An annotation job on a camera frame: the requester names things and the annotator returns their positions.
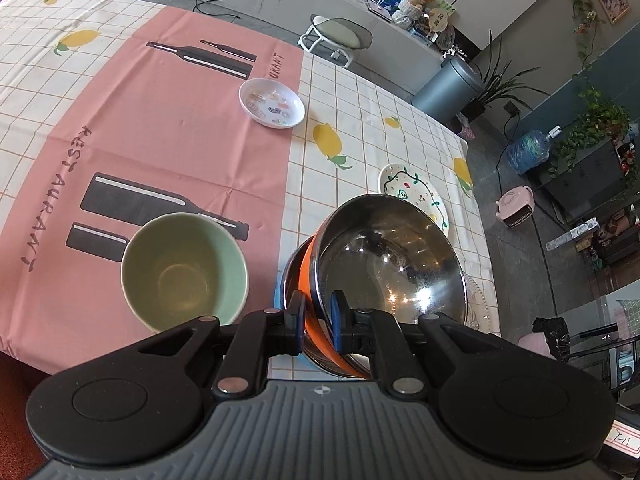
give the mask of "checkered tablecloth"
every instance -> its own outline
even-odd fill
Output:
[[[49,132],[110,57],[162,7],[136,0],[2,1],[0,232]],[[100,34],[57,55],[56,44],[79,29]],[[308,53],[299,94],[308,114],[293,129],[290,144],[278,272],[327,215],[356,195],[377,192],[380,169],[402,162],[426,172],[444,200],[449,240],[488,305],[487,315],[478,320],[480,329],[499,335],[478,204],[453,170],[454,160],[465,158],[466,142],[384,89]],[[315,145],[312,131],[324,123],[340,137],[348,170],[328,160]],[[286,356],[271,360],[270,373],[279,378],[328,378],[305,358]]]
[[[466,142],[435,120],[385,89],[348,70],[305,52],[300,96],[307,117],[293,130],[289,153],[286,208],[282,220],[279,272],[292,252],[315,234],[339,205],[378,192],[380,169],[390,162],[427,172],[446,203],[449,241],[467,274],[479,285],[488,313],[480,330],[500,335],[494,277],[479,209],[453,171],[453,160],[465,158]],[[397,118],[400,128],[385,118]],[[341,170],[314,143],[313,129],[328,123],[338,133],[349,170]],[[327,378],[304,357],[272,359],[278,378]]]

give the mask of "orange bowl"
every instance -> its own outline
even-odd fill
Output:
[[[311,341],[318,347],[319,351],[324,354],[331,362],[339,366],[342,370],[348,374],[356,377],[366,379],[366,377],[355,368],[353,368],[344,358],[335,351],[334,346],[327,339],[324,334],[316,311],[313,308],[313,301],[311,298],[311,285],[309,283],[309,263],[311,261],[311,248],[313,247],[314,239],[312,238],[309,247],[306,249],[305,256],[302,258],[302,264],[300,265],[300,277],[298,279],[298,288],[306,297],[306,309],[305,309],[305,330]]]

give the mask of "dark cabinet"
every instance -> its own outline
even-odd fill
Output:
[[[549,174],[549,167],[549,162],[546,162],[534,168],[532,176],[564,208],[571,222],[588,215],[624,189],[620,160],[608,138],[596,146],[580,150],[577,163],[570,170],[565,164],[560,164],[555,178]]]

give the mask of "pink table runner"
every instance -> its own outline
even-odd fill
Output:
[[[118,252],[167,205],[220,215],[240,239],[246,224],[246,310],[270,303],[291,131],[249,120],[238,88],[250,70],[297,91],[302,57],[169,7],[139,28],[54,127],[15,199],[0,237],[0,349],[55,372],[148,336]]]

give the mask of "blue water bottle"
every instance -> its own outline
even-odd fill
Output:
[[[507,148],[507,161],[517,174],[524,174],[549,158],[551,139],[560,134],[556,126],[548,134],[540,130],[529,130]]]

